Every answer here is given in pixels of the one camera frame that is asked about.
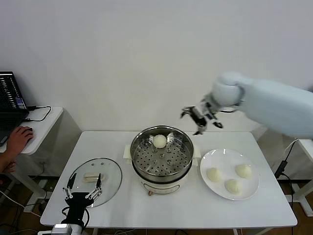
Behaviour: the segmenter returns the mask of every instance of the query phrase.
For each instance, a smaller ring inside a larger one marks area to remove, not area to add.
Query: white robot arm
[[[313,139],[313,93],[269,80],[244,77],[237,72],[219,76],[211,93],[200,103],[201,112],[194,106],[183,109],[198,125],[198,132],[206,130],[208,118],[222,128],[215,114],[225,107],[240,110],[268,128],[291,137]]]

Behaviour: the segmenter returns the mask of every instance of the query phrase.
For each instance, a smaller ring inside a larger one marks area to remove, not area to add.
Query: steamed bun on plate
[[[222,173],[215,167],[208,169],[206,175],[212,182],[220,182],[222,180]]]
[[[252,169],[249,165],[247,164],[241,164],[237,165],[236,168],[236,173],[242,178],[250,178],[252,176]]]
[[[232,194],[241,194],[243,191],[243,186],[242,184],[235,179],[227,180],[225,183],[225,187],[228,192]]]
[[[167,139],[164,135],[157,135],[154,136],[152,143],[156,148],[164,148],[167,144]]]

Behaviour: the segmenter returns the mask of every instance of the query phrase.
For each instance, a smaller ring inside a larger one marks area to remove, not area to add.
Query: white plate
[[[248,164],[252,168],[252,177],[241,178],[237,175],[235,167],[240,164]],[[206,171],[212,167],[219,169],[223,175],[221,182],[212,182],[206,175]],[[249,158],[232,149],[214,149],[205,154],[200,164],[201,176],[204,182],[216,194],[230,200],[245,200],[252,197],[259,188],[259,173]],[[225,188],[225,182],[230,179],[238,180],[243,185],[241,194],[232,194]]]

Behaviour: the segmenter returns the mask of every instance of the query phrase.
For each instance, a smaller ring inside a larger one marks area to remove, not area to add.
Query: laptop
[[[0,71],[0,146],[28,113],[13,72]]]

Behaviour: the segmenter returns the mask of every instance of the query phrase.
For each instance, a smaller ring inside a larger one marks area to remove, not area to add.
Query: white table
[[[207,132],[192,136],[203,156],[210,149],[231,148],[246,156],[260,173],[260,188],[250,199],[231,201],[216,195],[201,178],[199,168],[192,167],[186,184],[178,192],[149,197],[141,187],[132,166],[123,160],[126,144],[137,132],[83,132],[41,218],[44,225],[60,223],[66,207],[62,187],[72,172],[93,158],[110,158],[121,167],[123,180],[117,194],[107,203],[89,209],[92,228],[158,229],[258,229],[263,234],[274,227],[297,224],[280,186],[251,133]]]
[[[42,119],[46,113],[48,112],[48,108],[43,109],[36,109],[34,111],[30,111],[28,117],[30,119],[39,120]],[[55,124],[55,122],[60,117],[61,113],[63,112],[62,107],[51,107],[51,112],[43,121],[30,121],[30,122],[22,122],[21,126],[29,126],[32,127],[34,130],[34,138],[31,139],[21,154],[31,155],[37,151],[40,144],[44,141],[45,137]],[[6,150],[6,144],[0,147],[0,153],[3,153]],[[46,181],[41,181],[39,184],[36,184],[31,178],[29,178],[22,170],[22,166],[16,165],[16,171],[10,173],[13,178],[20,181],[23,185],[29,188],[33,195],[29,199],[28,204],[36,203],[39,198],[44,198],[46,192],[42,189],[45,186]],[[14,185],[14,181],[10,184],[9,188],[12,188]],[[28,206],[24,210],[25,212],[30,212],[34,206]]]
[[[298,142],[305,154],[313,162],[313,140],[298,140]],[[306,195],[313,192],[313,180],[308,182],[302,188],[299,188],[298,184],[292,184],[292,189],[294,191],[293,201],[300,203],[308,217],[313,217],[313,210],[305,198]],[[291,195],[286,195],[286,197],[287,200],[291,202]]]

